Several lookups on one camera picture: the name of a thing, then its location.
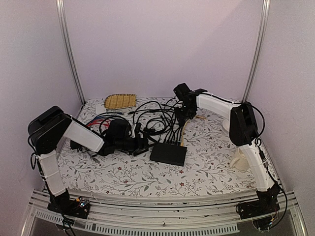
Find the black network switch box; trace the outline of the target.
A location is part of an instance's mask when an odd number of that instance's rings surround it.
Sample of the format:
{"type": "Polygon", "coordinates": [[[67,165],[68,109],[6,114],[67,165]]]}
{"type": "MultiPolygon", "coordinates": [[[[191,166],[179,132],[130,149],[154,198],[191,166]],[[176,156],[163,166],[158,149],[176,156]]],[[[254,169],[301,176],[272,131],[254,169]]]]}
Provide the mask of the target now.
{"type": "Polygon", "coordinates": [[[154,145],[150,160],[182,167],[185,163],[186,153],[187,147],[159,143],[154,145]]]}

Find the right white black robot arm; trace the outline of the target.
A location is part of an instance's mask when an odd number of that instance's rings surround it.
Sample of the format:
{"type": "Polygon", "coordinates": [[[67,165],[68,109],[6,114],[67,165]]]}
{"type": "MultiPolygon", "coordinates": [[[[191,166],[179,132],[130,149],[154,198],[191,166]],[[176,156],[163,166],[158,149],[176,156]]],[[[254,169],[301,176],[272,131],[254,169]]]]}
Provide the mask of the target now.
{"type": "Polygon", "coordinates": [[[206,109],[225,117],[229,122],[229,138],[245,155],[256,181],[258,199],[252,202],[239,202],[236,212],[241,219],[277,213],[280,210],[277,196],[283,189],[279,186],[268,168],[268,161],[260,148],[261,132],[258,131],[254,111],[256,107],[249,102],[226,100],[209,94],[204,89],[195,91],[176,91],[181,103],[175,108],[179,120],[192,119],[197,109],[206,109]]]}

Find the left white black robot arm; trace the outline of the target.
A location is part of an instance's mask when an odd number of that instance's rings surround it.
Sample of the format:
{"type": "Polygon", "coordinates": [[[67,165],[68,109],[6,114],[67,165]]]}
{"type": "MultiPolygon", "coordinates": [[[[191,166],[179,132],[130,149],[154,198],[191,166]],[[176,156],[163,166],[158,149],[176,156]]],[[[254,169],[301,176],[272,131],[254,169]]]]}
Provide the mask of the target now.
{"type": "Polygon", "coordinates": [[[61,139],[68,138],[100,156],[107,156],[117,150],[137,156],[151,147],[148,135],[139,134],[140,126],[136,125],[132,136],[131,126],[126,119],[111,116],[108,129],[101,135],[64,113],[58,106],[51,107],[32,120],[28,125],[28,143],[34,150],[39,173],[50,195],[48,210],[62,216],[86,219],[91,207],[89,200],[82,197],[70,199],[64,186],[56,151],[61,139]]]}

